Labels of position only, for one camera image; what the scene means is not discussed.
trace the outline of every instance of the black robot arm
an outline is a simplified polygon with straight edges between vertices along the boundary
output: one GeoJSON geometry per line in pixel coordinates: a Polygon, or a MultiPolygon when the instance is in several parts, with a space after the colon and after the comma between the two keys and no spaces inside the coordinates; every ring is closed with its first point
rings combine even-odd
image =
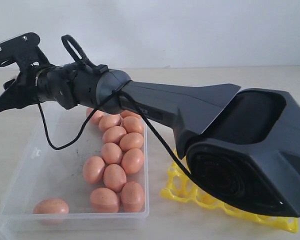
{"type": "Polygon", "coordinates": [[[20,69],[4,84],[0,112],[34,104],[41,111],[41,103],[55,101],[67,110],[83,105],[139,113],[154,133],[148,119],[173,130],[177,155],[186,157],[190,172],[182,170],[210,195],[255,214],[300,217],[300,107],[288,92],[136,82],[124,71],[94,65],[71,36],[61,40],[74,59],[63,66],[48,61],[35,33],[0,43],[0,67],[17,63],[20,69]]]}

